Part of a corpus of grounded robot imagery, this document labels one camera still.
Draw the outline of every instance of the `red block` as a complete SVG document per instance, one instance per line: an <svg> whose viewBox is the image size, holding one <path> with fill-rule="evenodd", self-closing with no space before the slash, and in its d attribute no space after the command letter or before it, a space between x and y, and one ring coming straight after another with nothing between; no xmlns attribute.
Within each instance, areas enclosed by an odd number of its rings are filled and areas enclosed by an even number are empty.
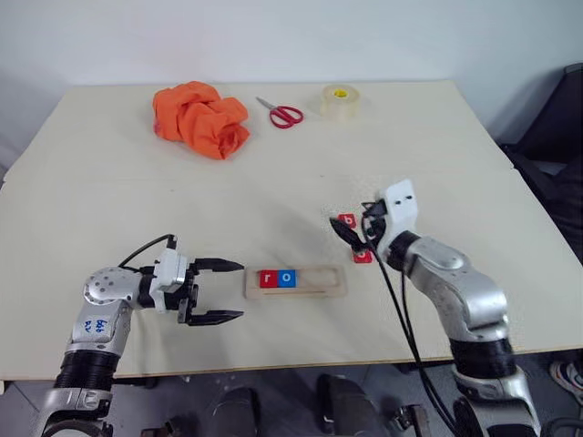
<svg viewBox="0 0 583 437"><path fill-rule="evenodd" d="M277 289L277 270L261 270L259 287L260 289Z"/></svg>
<svg viewBox="0 0 583 437"><path fill-rule="evenodd" d="M350 226L351 229L356 228L356 217L354 214L338 214L338 219Z"/></svg>
<svg viewBox="0 0 583 437"><path fill-rule="evenodd" d="M356 264L369 264L373 262L373 253L370 250L361 253L353 252L353 260Z"/></svg>

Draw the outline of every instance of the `red scissors handle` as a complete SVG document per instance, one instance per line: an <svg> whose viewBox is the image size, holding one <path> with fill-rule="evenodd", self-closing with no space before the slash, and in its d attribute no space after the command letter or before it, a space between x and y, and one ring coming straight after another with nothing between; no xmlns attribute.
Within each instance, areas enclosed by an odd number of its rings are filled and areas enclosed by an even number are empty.
<svg viewBox="0 0 583 437"><path fill-rule="evenodd" d="M270 111L270 119L279 129L287 129L300 123L303 120L303 113L295 107L275 107Z"/></svg>

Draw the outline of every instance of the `blue block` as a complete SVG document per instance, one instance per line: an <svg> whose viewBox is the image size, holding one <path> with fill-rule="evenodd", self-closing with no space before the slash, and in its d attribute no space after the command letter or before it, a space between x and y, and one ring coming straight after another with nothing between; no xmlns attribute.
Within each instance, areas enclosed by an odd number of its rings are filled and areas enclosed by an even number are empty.
<svg viewBox="0 0 583 437"><path fill-rule="evenodd" d="M295 270L278 270L277 286L281 289L295 288Z"/></svg>

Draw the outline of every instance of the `scissors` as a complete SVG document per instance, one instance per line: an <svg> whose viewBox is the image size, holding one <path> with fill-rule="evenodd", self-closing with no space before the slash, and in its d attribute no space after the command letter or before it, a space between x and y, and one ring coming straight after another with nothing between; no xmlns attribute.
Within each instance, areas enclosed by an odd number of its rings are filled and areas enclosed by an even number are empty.
<svg viewBox="0 0 583 437"><path fill-rule="evenodd" d="M270 110L270 120L279 129L287 129L303 120L303 113L300 109L295 107L276 107L260 97L257 97L257 100Z"/></svg>

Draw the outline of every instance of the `white wall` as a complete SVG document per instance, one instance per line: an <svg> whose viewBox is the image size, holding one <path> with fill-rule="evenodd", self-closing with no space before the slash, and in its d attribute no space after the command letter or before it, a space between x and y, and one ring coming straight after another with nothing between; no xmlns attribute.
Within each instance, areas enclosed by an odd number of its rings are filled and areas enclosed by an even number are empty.
<svg viewBox="0 0 583 437"><path fill-rule="evenodd" d="M72 85L453 78L496 139L583 61L583 0L2 0L0 163Z"/></svg>

